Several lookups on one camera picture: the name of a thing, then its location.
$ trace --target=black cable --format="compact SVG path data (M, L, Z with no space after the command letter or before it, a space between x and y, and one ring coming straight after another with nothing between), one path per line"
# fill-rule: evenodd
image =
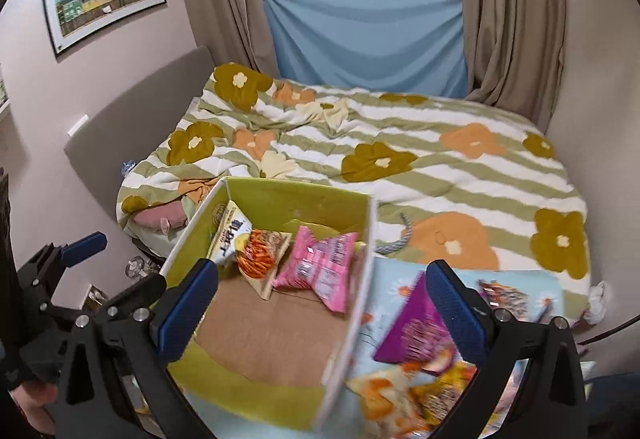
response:
M627 320L625 323L620 324L618 327L614 327L604 333L594 336L593 338L589 338L588 340L584 340L584 342L578 343L578 345L589 345L590 343L599 342L600 340L604 340L605 338L609 338L611 335L621 331L622 329L626 329L630 325L633 325L636 322L640 321L640 314L638 316L634 316L631 320Z

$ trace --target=gray upholstered headboard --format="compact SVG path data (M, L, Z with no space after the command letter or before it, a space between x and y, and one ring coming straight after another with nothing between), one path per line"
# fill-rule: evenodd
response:
M213 71L206 47L146 77L92 115L65 146L65 154L100 206L115 218L122 163L141 161L175 129Z

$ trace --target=box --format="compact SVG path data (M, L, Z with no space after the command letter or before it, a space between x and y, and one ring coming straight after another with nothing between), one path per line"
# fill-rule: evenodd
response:
M161 270L170 287L206 256L216 215L229 199L254 228L295 233L306 224L319 239L329 228L334 235L356 231L365 245L351 262L347 313L331 313L310 291L274 291L264 301L242 277L221 279L187 350L169 371L187 391L252 421L319 429L344 383L367 301L376 201L303 182L223 178Z

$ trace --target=purple snack bag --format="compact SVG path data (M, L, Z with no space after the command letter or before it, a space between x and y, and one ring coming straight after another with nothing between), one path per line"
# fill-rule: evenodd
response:
M452 346L451 337L427 293L421 272L373 359L383 363L428 362L435 359L443 344Z

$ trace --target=wall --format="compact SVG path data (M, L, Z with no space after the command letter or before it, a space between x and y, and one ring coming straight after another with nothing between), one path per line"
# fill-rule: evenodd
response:
M64 244L103 231L107 250L66 272L54 300L78 304L89 282L114 295L130 283L124 265L136 249L70 167L63 153L66 131L83 114L94 114L196 47L184 0L167 0L115 24L59 61L42 0L8 0L0 33L0 64L11 99L11 114L0 123L0 166L10 174L16 262L24 263L47 242Z
M564 59L547 135L587 200L594 276L612 288L587 337L640 313L638 2L567 0ZM640 324L590 347L596 373L640 369Z

